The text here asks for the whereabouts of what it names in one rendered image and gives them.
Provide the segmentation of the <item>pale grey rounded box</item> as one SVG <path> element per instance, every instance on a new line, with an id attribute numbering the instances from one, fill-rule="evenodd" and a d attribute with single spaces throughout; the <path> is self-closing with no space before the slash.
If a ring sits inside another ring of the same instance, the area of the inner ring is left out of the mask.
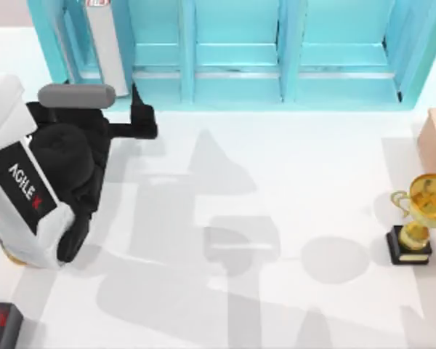
<path id="1" fill-rule="evenodd" d="M 47 108 L 105 109 L 116 101 L 116 91 L 107 84 L 47 84 L 37 96 Z"/>

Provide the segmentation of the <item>white book with red label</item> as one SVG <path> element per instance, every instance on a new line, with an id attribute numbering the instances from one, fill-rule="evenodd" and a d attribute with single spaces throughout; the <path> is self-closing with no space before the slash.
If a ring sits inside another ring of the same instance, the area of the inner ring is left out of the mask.
<path id="1" fill-rule="evenodd" d="M 85 0 L 84 9 L 102 82 L 112 86 L 117 97 L 126 96 L 129 89 L 111 2 Z"/>

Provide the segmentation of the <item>gold trophy with black base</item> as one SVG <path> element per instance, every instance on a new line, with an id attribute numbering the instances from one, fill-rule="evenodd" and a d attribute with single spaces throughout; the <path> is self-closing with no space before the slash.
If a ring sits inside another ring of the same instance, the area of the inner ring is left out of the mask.
<path id="1" fill-rule="evenodd" d="M 397 190 L 391 202 L 410 217 L 404 225 L 394 225 L 386 234 L 393 265 L 427 265 L 432 254 L 430 231 L 436 228 L 436 174 L 416 177 L 408 190 Z"/>

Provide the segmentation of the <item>light blue rack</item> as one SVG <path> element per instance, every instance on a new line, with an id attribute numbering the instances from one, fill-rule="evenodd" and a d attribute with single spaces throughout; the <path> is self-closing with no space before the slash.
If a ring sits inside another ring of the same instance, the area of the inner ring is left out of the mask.
<path id="1" fill-rule="evenodd" d="M 128 88 L 157 109 L 410 110 L 436 0 L 110 0 Z M 51 79 L 104 84 L 85 0 L 27 0 Z"/>

